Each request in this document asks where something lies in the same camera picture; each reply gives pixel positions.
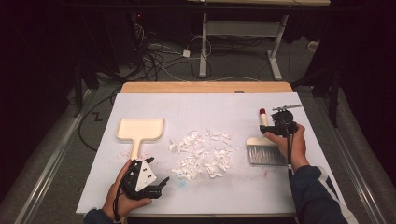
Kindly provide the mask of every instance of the dark background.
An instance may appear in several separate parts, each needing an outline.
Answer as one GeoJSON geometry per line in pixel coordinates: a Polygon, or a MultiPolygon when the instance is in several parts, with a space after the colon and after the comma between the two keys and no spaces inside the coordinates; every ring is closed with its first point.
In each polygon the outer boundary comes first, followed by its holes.
{"type": "MultiPolygon", "coordinates": [[[[348,6],[361,1],[340,2],[348,6]]],[[[313,76],[329,64],[339,68],[340,84],[351,110],[395,185],[392,164],[396,158],[393,148],[396,134],[393,22],[396,18],[392,10],[396,7],[393,5],[392,1],[370,1],[359,15],[326,17],[326,20],[290,16],[284,37],[287,41],[301,36],[312,40],[321,37],[306,75],[313,76]]],[[[90,62],[91,66],[82,65],[87,67],[82,69],[82,76],[90,85],[94,83],[95,71],[118,72],[118,64],[132,60],[133,34],[128,29],[112,28],[112,25],[128,27],[126,16],[125,13],[90,12],[82,19],[80,14],[62,10],[49,0],[0,4],[0,200],[69,105],[66,95],[73,87],[76,64],[90,62]]],[[[182,42],[200,29],[201,19],[188,13],[143,16],[143,23],[149,29],[181,36],[182,42]],[[168,17],[169,22],[164,23],[162,17],[168,17]]],[[[331,77],[323,76],[309,84],[328,88],[331,77]]]]}

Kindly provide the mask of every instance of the white paper sheet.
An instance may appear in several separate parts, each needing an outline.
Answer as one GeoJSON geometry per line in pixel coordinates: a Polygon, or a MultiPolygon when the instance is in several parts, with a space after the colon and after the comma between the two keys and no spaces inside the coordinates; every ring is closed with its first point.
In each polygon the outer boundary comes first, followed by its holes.
{"type": "MultiPolygon", "coordinates": [[[[272,108],[299,105],[297,93],[124,93],[117,96],[99,150],[92,165],[77,213],[100,208],[110,185],[128,160],[132,142],[121,142],[115,132],[120,119],[162,119],[162,137],[144,143],[142,158],[154,157],[150,164],[158,177],[154,184],[170,176],[163,196],[132,215],[281,215],[295,213],[286,167],[256,166],[248,162],[246,142],[261,137],[260,108],[265,108],[269,125],[272,108]],[[181,140],[191,129],[227,132],[231,136],[231,169],[223,177],[210,178],[203,171],[191,182],[171,172],[187,154],[168,150],[170,140],[181,140]]],[[[342,203],[344,199],[318,144],[302,107],[290,109],[294,120],[305,126],[306,156],[311,165],[327,170],[342,203]]]]}

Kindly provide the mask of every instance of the sleeve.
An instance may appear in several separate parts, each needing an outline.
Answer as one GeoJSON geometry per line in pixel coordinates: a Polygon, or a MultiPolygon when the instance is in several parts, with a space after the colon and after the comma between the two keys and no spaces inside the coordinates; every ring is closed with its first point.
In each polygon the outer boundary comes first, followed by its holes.
{"type": "Polygon", "coordinates": [[[113,223],[102,209],[92,209],[84,217],[84,224],[110,224],[113,223]]]}
{"type": "Polygon", "coordinates": [[[358,223],[340,203],[332,181],[321,167],[300,167],[290,180],[291,193],[301,223],[358,223]]]}

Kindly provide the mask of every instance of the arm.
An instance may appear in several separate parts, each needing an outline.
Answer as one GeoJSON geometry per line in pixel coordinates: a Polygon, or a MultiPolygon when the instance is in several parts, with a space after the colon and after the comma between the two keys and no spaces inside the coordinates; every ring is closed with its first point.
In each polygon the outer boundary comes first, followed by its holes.
{"type": "MultiPolygon", "coordinates": [[[[298,130],[291,142],[291,167],[294,176],[290,180],[291,194],[297,217],[302,223],[358,223],[353,214],[338,201],[332,181],[321,167],[310,166],[305,156],[305,127],[298,130]]],[[[287,158],[287,139],[265,133],[265,137],[279,147],[287,158]]]]}
{"type": "MultiPolygon", "coordinates": [[[[119,172],[119,175],[116,178],[116,182],[111,185],[110,189],[108,190],[107,198],[105,204],[103,205],[102,209],[100,210],[91,210],[87,213],[84,217],[85,224],[102,224],[102,223],[113,223],[115,220],[114,212],[113,212],[113,202],[117,195],[117,189],[120,185],[122,177],[128,171],[129,166],[131,165],[132,161],[128,160],[122,169],[119,172]]],[[[129,199],[125,194],[121,194],[119,197],[119,215],[120,217],[126,217],[128,213],[136,208],[143,207],[147,204],[151,203],[151,199],[141,199],[139,201],[129,199]]]]}

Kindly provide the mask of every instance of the gray carpet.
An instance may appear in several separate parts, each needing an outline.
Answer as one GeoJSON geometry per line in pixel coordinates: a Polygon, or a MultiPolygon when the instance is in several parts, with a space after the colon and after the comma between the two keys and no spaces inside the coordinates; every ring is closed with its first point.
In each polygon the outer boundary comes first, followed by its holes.
{"type": "MultiPolygon", "coordinates": [[[[264,52],[265,49],[271,48],[271,44],[272,42],[270,40],[264,40],[259,46],[235,49],[227,56],[216,56],[216,54],[224,53],[224,50],[214,49],[212,56],[209,56],[212,76],[208,80],[226,77],[236,77],[225,79],[231,81],[251,81],[251,79],[246,79],[246,77],[259,79],[261,81],[274,80],[271,69],[265,60],[264,52]]],[[[304,39],[296,41],[291,45],[282,43],[276,58],[280,71],[286,81],[292,82],[304,76],[306,67],[309,65],[313,56],[312,52],[306,50],[307,44],[308,41],[304,39]]],[[[183,50],[183,48],[172,43],[167,43],[167,46],[178,52],[183,50]]],[[[169,54],[162,54],[162,56],[166,58],[167,61],[177,57],[169,54]]],[[[197,75],[198,61],[189,60],[189,62],[193,64],[194,74],[197,75]]],[[[180,63],[166,70],[169,74],[162,70],[158,74],[158,80],[175,81],[175,78],[198,80],[191,75],[191,68],[187,63],[180,63]]],[[[122,71],[126,74],[130,70],[127,66],[123,66],[122,71]]],[[[94,93],[92,101],[85,105],[88,108],[92,108],[103,99],[109,97],[112,92],[120,86],[118,83],[107,80],[106,76],[103,75],[100,75],[100,80],[101,86],[99,90],[94,93]]],[[[373,197],[381,213],[385,216],[386,220],[395,220],[396,216],[392,211],[394,204],[396,204],[395,189],[369,148],[364,136],[361,134],[359,125],[348,110],[347,101],[342,92],[340,94],[340,104],[337,113],[339,128],[335,130],[329,124],[326,114],[323,114],[323,110],[326,110],[326,108],[323,107],[328,104],[328,99],[312,97],[309,87],[301,87],[296,89],[296,91],[299,92],[306,114],[332,168],[332,172],[343,193],[346,204],[354,213],[359,223],[372,223],[371,217],[366,212],[366,207],[362,202],[360,194],[357,192],[357,184],[352,180],[350,172],[347,170],[346,164],[341,158],[340,140],[335,136],[337,133],[344,139],[343,143],[344,146],[347,147],[347,150],[356,156],[356,165],[361,170],[361,174],[367,186],[370,188],[370,192],[373,193],[373,197]]],[[[100,144],[111,108],[112,104],[110,100],[102,102],[92,111],[98,112],[98,117],[96,117],[96,114],[88,114],[81,126],[81,135],[83,139],[93,148],[98,148],[100,144]]],[[[70,126],[73,120],[73,113],[74,106],[70,105],[58,123],[54,125],[40,147],[37,148],[30,160],[26,163],[14,187],[0,205],[0,223],[14,223],[50,159],[54,148],[59,145],[65,130],[70,126]]],[[[57,170],[56,176],[53,178],[35,215],[32,216],[30,220],[31,223],[82,222],[82,216],[76,215],[75,211],[88,173],[91,169],[94,156],[95,152],[85,146],[78,137],[78,133],[75,132],[66,147],[64,159],[57,170]]],[[[192,220],[186,219],[139,219],[136,223],[165,223],[166,221],[171,221],[172,223],[192,223],[192,220]]],[[[294,220],[287,218],[198,220],[200,223],[237,223],[235,221],[238,223],[295,223],[294,220]]]]}

